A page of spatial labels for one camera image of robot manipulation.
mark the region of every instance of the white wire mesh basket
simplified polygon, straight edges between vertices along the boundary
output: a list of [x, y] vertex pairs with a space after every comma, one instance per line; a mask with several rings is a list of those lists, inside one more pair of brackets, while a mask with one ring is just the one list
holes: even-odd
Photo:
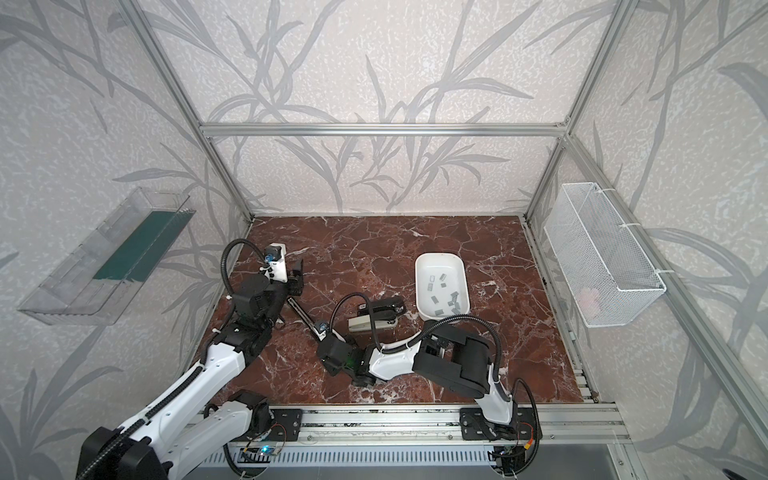
[[544, 230], [589, 327], [626, 325], [667, 291], [595, 183], [562, 184]]

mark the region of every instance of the wallpaper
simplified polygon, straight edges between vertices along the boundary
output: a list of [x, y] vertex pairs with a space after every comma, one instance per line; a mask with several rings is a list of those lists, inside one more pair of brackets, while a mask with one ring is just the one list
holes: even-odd
[[577, 134], [768, 394], [766, 45], [765, 0], [636, 12]]
[[614, 2], [141, 0], [204, 121], [563, 121]]
[[[118, 7], [0, 4], [0, 477], [74, 478], [80, 444], [164, 391], [246, 224]], [[135, 188], [197, 212], [113, 326], [47, 326], [19, 303]]]
[[252, 210], [272, 215], [520, 214], [554, 146], [548, 137], [217, 140]]
[[[621, 176], [612, 180], [620, 183]], [[648, 478], [722, 480], [722, 469], [728, 468], [749, 480], [767, 479], [768, 457], [663, 297], [626, 326], [584, 326], [544, 232], [559, 186], [582, 181], [584, 175], [566, 154], [545, 186], [531, 226], [588, 366], [591, 387], [602, 402], [619, 405]]]

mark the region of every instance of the red marble surface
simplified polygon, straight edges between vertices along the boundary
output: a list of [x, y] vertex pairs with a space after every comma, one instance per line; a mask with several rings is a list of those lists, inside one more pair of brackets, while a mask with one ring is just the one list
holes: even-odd
[[[299, 303], [317, 319], [328, 319], [336, 302], [350, 292], [371, 298], [402, 295], [409, 312], [398, 326], [379, 333], [383, 343], [405, 339], [421, 329], [415, 306], [414, 262], [427, 252], [450, 252], [465, 264], [471, 313], [496, 326], [502, 336], [502, 379], [522, 377], [537, 402], [581, 402], [573, 370], [517, 217], [269, 217], [258, 218], [248, 236], [256, 245], [285, 243], [291, 264], [304, 259], [305, 287]], [[235, 289], [259, 265], [243, 249], [230, 277]], [[335, 324], [346, 333], [347, 318], [360, 303], [350, 300]], [[210, 328], [220, 326], [229, 301], [219, 300]], [[285, 327], [260, 359], [225, 386], [215, 402], [238, 389], [249, 389], [279, 404], [408, 402], [471, 403], [417, 375], [396, 377], [370, 389], [332, 377], [315, 356], [316, 342], [288, 307]], [[480, 331], [474, 324], [461, 328]], [[357, 343], [370, 335], [356, 334]]]

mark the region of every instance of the white bowl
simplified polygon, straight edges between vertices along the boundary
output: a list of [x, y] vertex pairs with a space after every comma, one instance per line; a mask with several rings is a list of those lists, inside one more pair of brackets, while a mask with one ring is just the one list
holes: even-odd
[[453, 253], [419, 255], [416, 259], [416, 309], [419, 316], [422, 320], [439, 320], [456, 315], [452, 310], [456, 305], [449, 305], [452, 301], [458, 301], [458, 313], [469, 313], [469, 288], [462, 259]]

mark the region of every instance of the leaf pattern wallpaper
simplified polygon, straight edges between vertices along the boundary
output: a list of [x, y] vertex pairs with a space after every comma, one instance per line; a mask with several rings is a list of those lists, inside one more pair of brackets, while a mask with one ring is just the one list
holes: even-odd
[[[638, 8], [576, 134], [704, 312], [768, 392], [768, 3]], [[651, 478], [768, 478], [739, 420], [672, 312], [626, 327], [581, 324], [545, 234], [565, 157], [533, 216], [561, 306], [600, 397], [618, 402]]]
[[[0, 5], [0, 477], [74, 478], [79, 445], [186, 369], [247, 224], [118, 6]], [[16, 307], [135, 188], [197, 213], [118, 322], [47, 326]]]
[[[208, 122], [560, 122], [614, 2], [143, 0]], [[111, 28], [123, 28], [119, 17]], [[256, 212], [525, 211], [552, 138], [221, 137]]]

